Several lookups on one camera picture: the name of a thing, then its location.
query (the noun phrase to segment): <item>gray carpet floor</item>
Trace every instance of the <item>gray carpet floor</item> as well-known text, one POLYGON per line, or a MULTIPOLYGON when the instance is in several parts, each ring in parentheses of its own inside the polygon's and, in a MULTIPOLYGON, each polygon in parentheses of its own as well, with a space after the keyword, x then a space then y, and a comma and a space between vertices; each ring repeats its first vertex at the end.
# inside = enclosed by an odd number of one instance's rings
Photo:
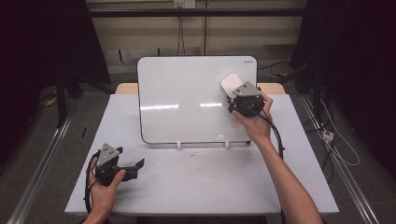
MULTIPOLYGON (((285 84, 301 122, 309 120, 301 102, 300 95, 294 88, 293 81, 285 84)), ((88 156, 93 138, 106 109, 109 95, 95 89, 85 88, 81 99, 66 100, 67 107, 77 107, 64 140, 49 167, 44 183, 35 197, 34 203, 25 219, 25 223, 79 223, 83 217, 75 217, 64 212, 70 194, 75 186, 81 166, 88 156)), ((388 171, 375 160, 364 142, 354 134, 341 108, 336 101, 332 103, 334 122, 340 133, 351 144, 361 158, 358 166, 349 166, 368 198, 380 223, 396 223, 396 181, 388 171)), ((43 107, 39 105, 29 130, 23 138, 18 150, 4 164, 0 175, 0 223, 7 223, 18 199, 28 186, 37 165, 43 157, 57 125, 56 105, 43 107)), ((312 129, 308 124, 306 130, 312 129)), ((323 163, 326 151, 317 133, 308 133, 308 140, 318 158, 323 163)), ((343 157, 354 161, 355 156, 336 136, 336 145, 343 157)), ((324 172, 332 171, 328 163, 324 172)), ((324 216, 328 223, 365 223, 356 205, 350 197, 340 175, 333 170, 333 178, 329 183, 332 194, 339 206, 340 213, 324 216)), ((268 217, 269 223, 280 223, 279 216, 268 217)), ((111 217, 112 223, 134 223, 134 217, 111 217)))

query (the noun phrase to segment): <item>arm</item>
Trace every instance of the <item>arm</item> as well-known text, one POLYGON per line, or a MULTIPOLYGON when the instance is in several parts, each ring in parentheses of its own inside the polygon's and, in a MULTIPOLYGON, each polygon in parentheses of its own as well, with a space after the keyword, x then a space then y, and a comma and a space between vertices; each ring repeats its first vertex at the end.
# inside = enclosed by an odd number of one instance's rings
POLYGON ((92 210, 83 222, 84 224, 105 223, 116 201, 117 187, 126 173, 125 170, 120 170, 108 187, 103 186, 99 182, 96 182, 97 180, 93 173, 97 160, 97 158, 93 160, 90 169, 89 183, 90 186, 93 185, 91 188, 92 210))
MULTIPOLYGON (((265 106, 262 115, 272 120, 273 100, 262 92, 265 106)), ((318 209, 309 193, 289 166, 279 157, 271 142, 271 126, 259 117, 245 118, 237 111, 235 117, 245 126, 247 135, 257 145, 276 188, 276 194, 289 223, 322 223, 318 209)))

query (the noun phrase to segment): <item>table top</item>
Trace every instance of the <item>table top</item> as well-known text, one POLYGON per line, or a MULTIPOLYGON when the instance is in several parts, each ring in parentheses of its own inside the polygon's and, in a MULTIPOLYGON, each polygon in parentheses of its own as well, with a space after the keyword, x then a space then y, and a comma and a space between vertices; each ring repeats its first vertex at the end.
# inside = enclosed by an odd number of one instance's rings
MULTIPOLYGON (((273 117, 285 150, 285 162, 312 196, 320 213, 338 207, 320 170, 290 97, 272 94, 273 117)), ((121 183, 114 214, 124 216, 266 215, 280 212, 271 176, 260 151, 250 144, 153 146, 143 142, 136 94, 114 94, 108 102, 84 168, 65 209, 86 214, 85 168, 103 143, 123 147, 119 166, 146 159, 139 177, 121 183)))
MULTIPOLYGON (((258 87, 266 94, 286 94, 283 86, 279 83, 258 83, 258 87)), ((138 86, 137 83, 121 83, 117 89, 116 94, 137 94, 138 86)))

